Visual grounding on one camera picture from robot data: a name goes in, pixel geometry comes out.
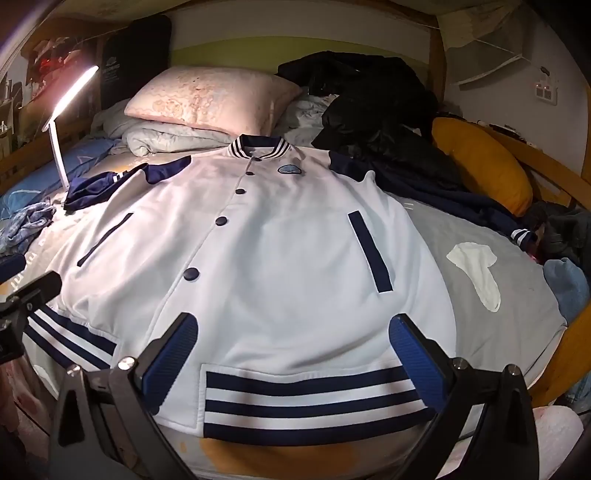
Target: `blue sheet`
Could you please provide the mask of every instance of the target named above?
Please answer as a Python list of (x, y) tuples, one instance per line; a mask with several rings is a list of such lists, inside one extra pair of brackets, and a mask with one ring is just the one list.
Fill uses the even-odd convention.
[[(68, 179), (71, 181), (81, 177), (92, 167), (99, 164), (107, 156), (113, 145), (115, 145), (115, 140), (110, 138), (83, 140), (74, 145), (68, 152), (63, 154)], [(35, 170), (2, 196), (0, 220), (10, 218), (27, 205), (40, 202), (46, 195), (59, 187), (60, 177), (57, 173), (57, 167), (55, 162), (51, 161)]]

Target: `navy blue button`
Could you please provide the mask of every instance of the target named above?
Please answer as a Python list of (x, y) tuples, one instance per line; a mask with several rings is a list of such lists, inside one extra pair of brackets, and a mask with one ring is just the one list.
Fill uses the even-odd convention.
[(183, 278), (187, 281), (193, 281), (196, 280), (197, 277), (199, 276), (199, 270), (197, 270), (197, 268), (188, 268), (183, 272)]

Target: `navy pocket trim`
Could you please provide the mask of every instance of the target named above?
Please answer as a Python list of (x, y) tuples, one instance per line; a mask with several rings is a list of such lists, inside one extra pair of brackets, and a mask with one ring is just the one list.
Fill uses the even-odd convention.
[(375, 246), (374, 239), (371, 237), (371, 233), (369, 233), (360, 211), (356, 210), (355, 212), (350, 213), (349, 221), (351, 222), (355, 235), (357, 235), (357, 239), (361, 244), (363, 253), (365, 253), (365, 258), (367, 259), (371, 273), (374, 276), (374, 282), (378, 292), (392, 291), (392, 282), (390, 281), (388, 268)]
[(82, 257), (81, 259), (78, 260), (78, 263), (76, 265), (78, 265), (79, 267), (81, 267), (82, 265), (84, 265), (84, 262), (86, 260), (88, 260), (88, 258), (92, 255), (92, 253), (99, 248), (99, 246), (101, 245), (102, 242), (104, 242), (105, 240), (107, 240), (109, 238), (109, 236), (115, 231), (117, 230), (121, 225), (123, 225), (127, 220), (129, 220), (129, 218), (133, 215), (133, 213), (128, 213), (127, 215), (124, 216), (123, 220), (121, 220), (117, 225), (115, 225), (114, 227), (110, 228), (107, 233), (105, 233), (102, 238), (98, 241), (98, 243), (93, 246), (89, 252)]

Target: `green wall stripe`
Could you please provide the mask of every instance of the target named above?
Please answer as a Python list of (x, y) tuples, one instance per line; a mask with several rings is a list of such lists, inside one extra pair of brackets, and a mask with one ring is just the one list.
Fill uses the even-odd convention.
[(398, 56), (417, 72), (422, 81), (427, 78), (428, 65), (395, 52), (356, 43), (305, 37), (248, 37), (204, 43), (174, 50), (171, 64), (241, 67), (276, 73), (281, 63), (323, 50)]

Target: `metal screw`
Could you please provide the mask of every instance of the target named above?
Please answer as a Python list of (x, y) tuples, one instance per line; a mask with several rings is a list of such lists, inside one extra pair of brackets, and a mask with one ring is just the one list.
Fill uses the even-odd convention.
[(126, 356), (123, 360), (121, 360), (117, 366), (121, 369), (121, 370), (129, 370), (130, 368), (133, 368), (135, 365), (135, 358), (130, 357), (130, 356)]
[(75, 377), (76, 374), (80, 371), (80, 365), (72, 365), (68, 371), (67, 374), (70, 375), (71, 377)]
[(507, 370), (514, 377), (517, 377), (518, 375), (521, 375), (521, 370), (519, 369), (519, 367), (517, 365), (513, 365), (513, 364), (512, 365), (507, 365)]
[(456, 370), (465, 370), (469, 366), (468, 362), (459, 356), (452, 360), (452, 365)]

